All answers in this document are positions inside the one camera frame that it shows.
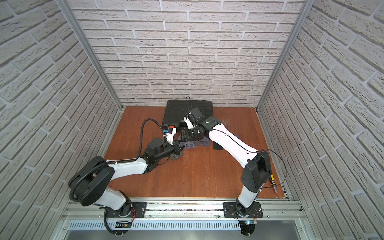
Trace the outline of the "grey phone stand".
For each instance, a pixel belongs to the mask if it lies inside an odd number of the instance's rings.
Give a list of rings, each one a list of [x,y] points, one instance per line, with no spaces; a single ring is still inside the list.
[[[191,148],[195,148],[195,147],[197,147],[199,144],[200,144],[199,141],[191,141],[190,146],[191,146]]]
[[[186,142],[186,143],[184,143],[185,145],[185,149],[193,149],[193,148],[191,148],[191,146],[190,146],[190,143],[191,142]]]

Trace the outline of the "dark grey stand wooden base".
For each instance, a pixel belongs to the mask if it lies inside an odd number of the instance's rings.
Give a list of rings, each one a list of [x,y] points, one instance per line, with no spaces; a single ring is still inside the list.
[[[173,153],[170,155],[170,159],[177,160],[177,159],[181,158],[182,156],[183,156],[183,153],[178,153],[178,154]]]

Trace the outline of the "purple-grey phone stand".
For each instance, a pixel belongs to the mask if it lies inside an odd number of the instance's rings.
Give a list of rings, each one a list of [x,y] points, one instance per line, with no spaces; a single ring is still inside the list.
[[[204,137],[201,140],[199,140],[199,144],[202,147],[209,147],[210,146],[210,139],[208,139],[207,137]]]

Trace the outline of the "black phone stand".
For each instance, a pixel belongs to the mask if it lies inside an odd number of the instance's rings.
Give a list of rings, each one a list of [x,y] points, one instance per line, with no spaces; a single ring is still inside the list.
[[[213,142],[213,149],[222,151],[224,148],[220,144]]]

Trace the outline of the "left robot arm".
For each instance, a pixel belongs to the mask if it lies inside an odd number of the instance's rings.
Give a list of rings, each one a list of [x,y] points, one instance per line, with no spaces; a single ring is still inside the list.
[[[111,181],[130,175],[142,175],[153,171],[159,161],[171,155],[179,155],[185,145],[176,140],[173,144],[153,139],[145,152],[136,159],[105,160],[94,157],[69,181],[70,199],[82,206],[97,205],[115,211],[125,208],[129,199],[122,192],[109,188]]]

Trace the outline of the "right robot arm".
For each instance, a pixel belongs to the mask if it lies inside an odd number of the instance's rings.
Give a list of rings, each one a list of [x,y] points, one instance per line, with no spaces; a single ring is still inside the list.
[[[260,189],[272,174],[270,156],[267,151],[258,151],[237,136],[232,134],[214,117],[195,120],[191,116],[184,117],[187,128],[182,130],[182,141],[196,141],[208,137],[230,153],[244,169],[241,176],[243,188],[237,198],[237,204],[243,209],[253,205]]]

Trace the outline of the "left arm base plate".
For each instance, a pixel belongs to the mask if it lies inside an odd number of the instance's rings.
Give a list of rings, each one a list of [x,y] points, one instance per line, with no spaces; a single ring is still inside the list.
[[[147,202],[125,203],[119,210],[105,209],[107,218],[143,218],[146,212]]]

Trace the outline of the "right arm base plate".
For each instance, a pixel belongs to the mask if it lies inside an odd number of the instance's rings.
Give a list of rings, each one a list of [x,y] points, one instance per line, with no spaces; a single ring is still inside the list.
[[[225,218],[263,218],[263,210],[259,202],[253,202],[248,208],[237,202],[223,203]]]

